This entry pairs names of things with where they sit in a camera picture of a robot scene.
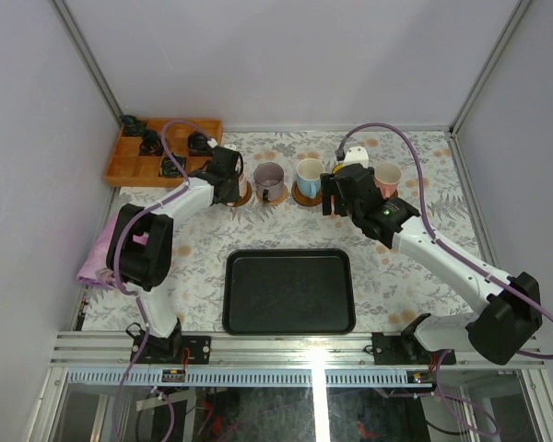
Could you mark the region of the light blue mug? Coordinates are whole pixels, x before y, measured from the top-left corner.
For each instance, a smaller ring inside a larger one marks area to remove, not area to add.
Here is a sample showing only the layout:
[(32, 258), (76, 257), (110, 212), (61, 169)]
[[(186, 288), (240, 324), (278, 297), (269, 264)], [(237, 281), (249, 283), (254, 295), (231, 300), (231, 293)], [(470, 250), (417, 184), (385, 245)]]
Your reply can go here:
[(321, 189), (321, 175), (324, 174), (323, 163), (315, 158), (305, 158), (296, 167), (296, 183), (300, 193), (313, 199)]

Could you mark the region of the light pink mug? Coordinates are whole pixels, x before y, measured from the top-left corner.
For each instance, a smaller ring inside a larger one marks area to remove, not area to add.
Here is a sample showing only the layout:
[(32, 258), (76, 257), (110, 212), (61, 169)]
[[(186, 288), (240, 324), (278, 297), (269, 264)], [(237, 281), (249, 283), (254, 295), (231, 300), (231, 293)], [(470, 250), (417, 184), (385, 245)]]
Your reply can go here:
[(244, 171), (239, 176), (238, 185), (239, 185), (240, 197), (243, 198), (248, 191), (248, 181)]

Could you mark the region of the brown wooden coaster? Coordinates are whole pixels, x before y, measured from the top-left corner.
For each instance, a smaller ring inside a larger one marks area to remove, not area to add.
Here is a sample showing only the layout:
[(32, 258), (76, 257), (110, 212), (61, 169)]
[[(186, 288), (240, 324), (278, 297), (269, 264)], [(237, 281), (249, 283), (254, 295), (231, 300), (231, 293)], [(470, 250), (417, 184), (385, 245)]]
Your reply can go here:
[(247, 204), (250, 201), (250, 199), (252, 198), (252, 196), (253, 196), (253, 191), (252, 191), (251, 188), (249, 188), (247, 193), (243, 197), (241, 197), (239, 201), (232, 204), (230, 207), (231, 208), (241, 207), (241, 206)]
[(396, 198), (398, 196), (398, 190), (397, 189), (394, 189), (394, 190), (389, 190), (389, 189), (382, 189), (382, 197), (385, 199), (385, 200), (389, 200), (391, 198)]
[(313, 198), (307, 197), (300, 192), (298, 183), (296, 181), (293, 182), (291, 194), (294, 201), (304, 207), (314, 207), (322, 203), (321, 191), (318, 191), (317, 195)]

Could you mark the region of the pink mug white inside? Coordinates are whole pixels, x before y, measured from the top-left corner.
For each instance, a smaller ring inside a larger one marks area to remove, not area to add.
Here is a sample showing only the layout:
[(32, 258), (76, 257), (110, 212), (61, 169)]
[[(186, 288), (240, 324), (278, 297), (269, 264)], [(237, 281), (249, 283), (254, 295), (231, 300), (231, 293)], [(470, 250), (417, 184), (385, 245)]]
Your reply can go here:
[(380, 163), (374, 168), (375, 185), (382, 189), (397, 189), (402, 173), (399, 167), (392, 163)]

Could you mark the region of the purple glass cup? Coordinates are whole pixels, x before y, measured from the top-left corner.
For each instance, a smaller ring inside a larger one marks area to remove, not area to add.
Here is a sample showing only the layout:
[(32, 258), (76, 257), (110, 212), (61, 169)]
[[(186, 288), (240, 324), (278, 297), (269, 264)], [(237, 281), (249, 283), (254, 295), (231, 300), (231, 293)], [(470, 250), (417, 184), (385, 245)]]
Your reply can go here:
[(277, 201), (285, 191), (284, 170), (274, 162), (260, 164), (253, 173), (256, 193), (263, 203)]

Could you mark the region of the woven rattan coaster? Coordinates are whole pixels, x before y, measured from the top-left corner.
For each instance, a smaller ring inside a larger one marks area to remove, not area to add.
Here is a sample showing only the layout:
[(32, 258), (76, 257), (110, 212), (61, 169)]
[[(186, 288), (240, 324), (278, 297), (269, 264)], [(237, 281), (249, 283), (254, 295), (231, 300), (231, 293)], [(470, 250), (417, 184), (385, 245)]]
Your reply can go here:
[(263, 205), (279, 205), (279, 204), (284, 203), (286, 201), (287, 197), (288, 197), (288, 187), (285, 185), (283, 189), (284, 190), (283, 190), (281, 196), (278, 199), (274, 200), (274, 201), (264, 200), (262, 198), (262, 195), (259, 192), (255, 193), (255, 197), (256, 197), (257, 201), (260, 202)]

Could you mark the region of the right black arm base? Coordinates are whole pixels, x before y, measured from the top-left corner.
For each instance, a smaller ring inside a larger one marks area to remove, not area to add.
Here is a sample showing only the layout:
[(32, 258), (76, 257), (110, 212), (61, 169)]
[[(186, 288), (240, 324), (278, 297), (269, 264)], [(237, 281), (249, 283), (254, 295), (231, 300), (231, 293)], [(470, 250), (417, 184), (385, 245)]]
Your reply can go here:
[(417, 326), (428, 317), (429, 313), (419, 315), (396, 334), (373, 332), (363, 352), (371, 355), (377, 366), (431, 366), (438, 362), (443, 349), (431, 352), (416, 338)]

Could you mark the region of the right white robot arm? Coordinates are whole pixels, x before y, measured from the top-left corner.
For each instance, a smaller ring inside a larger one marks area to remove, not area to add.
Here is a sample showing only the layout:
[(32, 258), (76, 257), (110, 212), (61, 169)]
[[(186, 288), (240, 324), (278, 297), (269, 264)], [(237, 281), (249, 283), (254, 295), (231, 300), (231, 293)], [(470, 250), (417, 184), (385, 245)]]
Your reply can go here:
[(423, 265), (471, 308), (469, 314), (418, 319), (401, 342), (408, 361), (422, 363), (444, 349), (473, 349), (504, 366), (540, 329), (540, 290), (533, 276), (511, 276), (482, 262), (434, 231), (413, 205), (383, 198), (373, 169), (352, 164), (325, 173), (321, 188), (325, 215), (349, 217), (367, 238)]

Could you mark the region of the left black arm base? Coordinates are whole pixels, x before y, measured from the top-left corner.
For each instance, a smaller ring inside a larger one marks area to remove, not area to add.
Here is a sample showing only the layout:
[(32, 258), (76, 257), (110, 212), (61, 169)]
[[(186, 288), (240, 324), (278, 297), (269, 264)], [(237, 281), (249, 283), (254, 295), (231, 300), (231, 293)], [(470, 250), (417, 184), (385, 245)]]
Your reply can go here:
[(125, 329), (125, 333), (133, 341), (131, 360), (136, 364), (181, 366), (209, 364), (212, 338), (204, 335), (184, 335), (179, 322), (176, 323), (169, 337), (160, 338), (149, 335), (142, 351), (139, 349), (146, 338), (146, 330), (137, 322), (133, 322)]

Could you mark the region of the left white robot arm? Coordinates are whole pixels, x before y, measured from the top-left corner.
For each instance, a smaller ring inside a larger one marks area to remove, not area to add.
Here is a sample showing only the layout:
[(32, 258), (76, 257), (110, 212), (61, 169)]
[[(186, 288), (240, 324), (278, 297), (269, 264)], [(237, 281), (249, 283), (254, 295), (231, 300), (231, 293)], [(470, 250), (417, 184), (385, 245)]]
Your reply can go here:
[(144, 328), (155, 336), (151, 352), (167, 364), (183, 351), (182, 339), (173, 334), (178, 318), (160, 287), (171, 269), (174, 228), (214, 204), (235, 204), (241, 198), (241, 153), (220, 145), (211, 153), (202, 169), (185, 175), (177, 188), (149, 207), (125, 204), (107, 252), (115, 288), (135, 299)]

